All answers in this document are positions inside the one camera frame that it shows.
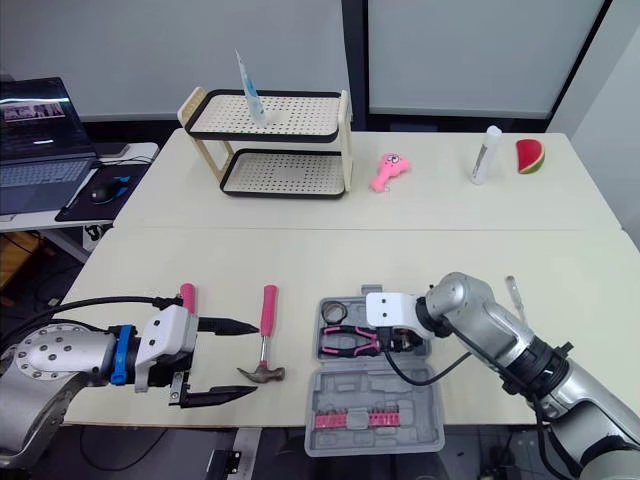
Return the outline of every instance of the toolbox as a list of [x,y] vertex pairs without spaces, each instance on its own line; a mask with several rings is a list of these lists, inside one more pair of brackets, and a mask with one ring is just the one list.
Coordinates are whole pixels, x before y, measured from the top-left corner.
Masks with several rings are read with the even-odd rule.
[[[424,453],[444,447],[438,383],[419,387],[405,382],[373,348],[365,298],[380,291],[379,285],[364,285],[361,296],[324,298],[318,305],[314,348],[322,367],[311,376],[304,441],[311,457]],[[335,305],[344,308],[330,318],[327,307]],[[425,363],[430,340],[407,349],[391,352],[398,367],[415,380],[431,378],[433,369]]]

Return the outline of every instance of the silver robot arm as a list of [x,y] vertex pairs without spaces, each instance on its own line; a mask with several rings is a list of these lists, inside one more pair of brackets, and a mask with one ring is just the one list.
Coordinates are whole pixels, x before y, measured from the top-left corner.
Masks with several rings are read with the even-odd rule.
[[41,326],[2,353],[0,366],[0,468],[36,463],[84,387],[134,384],[137,393],[171,385],[169,405],[220,405],[256,387],[213,387],[189,392],[197,332],[243,335],[253,325],[198,317],[171,305],[147,322],[140,337],[133,325],[92,331],[77,323]]
[[[407,304],[414,301],[411,311]],[[455,334],[550,423],[552,443],[581,480],[640,479],[640,419],[580,365],[495,302],[489,285],[451,273],[424,297],[367,295],[367,322],[423,338]]]

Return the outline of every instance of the pink hammer handle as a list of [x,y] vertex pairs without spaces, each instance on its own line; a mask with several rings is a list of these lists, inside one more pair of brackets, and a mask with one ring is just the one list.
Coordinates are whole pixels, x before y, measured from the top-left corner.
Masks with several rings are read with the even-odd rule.
[[276,304],[278,302],[278,287],[265,285],[264,300],[262,302],[262,318],[260,319],[260,335],[270,337],[276,325]]
[[182,306],[189,310],[189,313],[196,313],[196,287],[191,283],[183,283],[180,286],[180,296]]

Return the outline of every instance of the toy watermelon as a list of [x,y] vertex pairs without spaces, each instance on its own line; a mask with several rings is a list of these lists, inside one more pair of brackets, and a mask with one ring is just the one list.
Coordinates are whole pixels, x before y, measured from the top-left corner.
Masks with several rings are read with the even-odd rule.
[[516,142],[518,150],[518,173],[526,175],[540,170],[544,163],[544,145],[533,138]]

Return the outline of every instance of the black ring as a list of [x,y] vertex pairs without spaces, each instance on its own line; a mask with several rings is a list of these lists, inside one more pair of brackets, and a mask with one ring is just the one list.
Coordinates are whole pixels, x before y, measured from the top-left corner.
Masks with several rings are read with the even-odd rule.
[[[338,320],[329,320],[327,315],[333,312],[334,310],[339,310],[341,312],[340,318]],[[347,318],[348,309],[347,306],[338,301],[330,301],[322,304],[321,310],[322,319],[327,325],[340,325],[342,321]]]

